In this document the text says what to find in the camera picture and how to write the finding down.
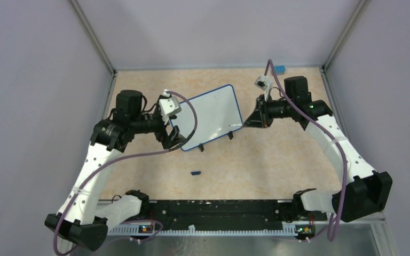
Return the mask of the blue framed whiteboard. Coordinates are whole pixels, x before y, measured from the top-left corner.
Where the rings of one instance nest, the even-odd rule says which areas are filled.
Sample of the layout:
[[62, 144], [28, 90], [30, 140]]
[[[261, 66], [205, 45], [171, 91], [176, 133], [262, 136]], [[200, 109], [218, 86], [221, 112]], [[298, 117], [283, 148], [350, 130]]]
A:
[[199, 148], [221, 137], [233, 139], [233, 134], [242, 127], [229, 127], [230, 124], [243, 124], [236, 92], [231, 84], [199, 94], [189, 99], [195, 109], [198, 125], [195, 134], [185, 143], [182, 151]]

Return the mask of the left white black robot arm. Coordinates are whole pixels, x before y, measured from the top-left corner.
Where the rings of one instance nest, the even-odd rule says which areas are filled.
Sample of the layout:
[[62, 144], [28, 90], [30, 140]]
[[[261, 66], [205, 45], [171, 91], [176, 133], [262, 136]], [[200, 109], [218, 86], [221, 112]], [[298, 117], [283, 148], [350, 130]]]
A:
[[110, 115], [93, 128], [86, 158], [67, 199], [56, 213], [49, 214], [45, 225], [54, 233], [53, 250], [61, 255], [60, 239], [72, 244], [98, 250], [110, 230], [134, 217], [144, 220], [150, 206], [143, 196], [124, 195], [116, 203], [98, 208], [99, 197], [113, 170], [113, 165], [127, 159], [127, 145], [138, 134], [155, 135], [166, 154], [181, 148], [192, 136], [182, 136], [179, 127], [166, 128], [181, 112], [187, 99], [174, 91], [164, 90], [151, 109], [147, 99], [137, 90], [122, 90], [116, 96]]

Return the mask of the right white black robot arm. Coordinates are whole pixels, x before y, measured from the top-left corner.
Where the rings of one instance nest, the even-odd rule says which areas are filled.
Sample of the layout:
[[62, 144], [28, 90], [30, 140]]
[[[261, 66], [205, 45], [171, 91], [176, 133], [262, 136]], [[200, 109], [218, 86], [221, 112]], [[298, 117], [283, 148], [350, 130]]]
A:
[[340, 191], [312, 188], [294, 193], [293, 216], [305, 220], [313, 211], [320, 211], [351, 222], [383, 211], [392, 177], [388, 172], [378, 172], [362, 158], [338, 126], [328, 105], [323, 100], [312, 100], [308, 80], [304, 76], [286, 78], [285, 95], [279, 99], [270, 96], [272, 85], [265, 75], [256, 79], [255, 86], [264, 93], [256, 98], [254, 111], [242, 126], [265, 129], [274, 119], [291, 118], [314, 138], [344, 186]]

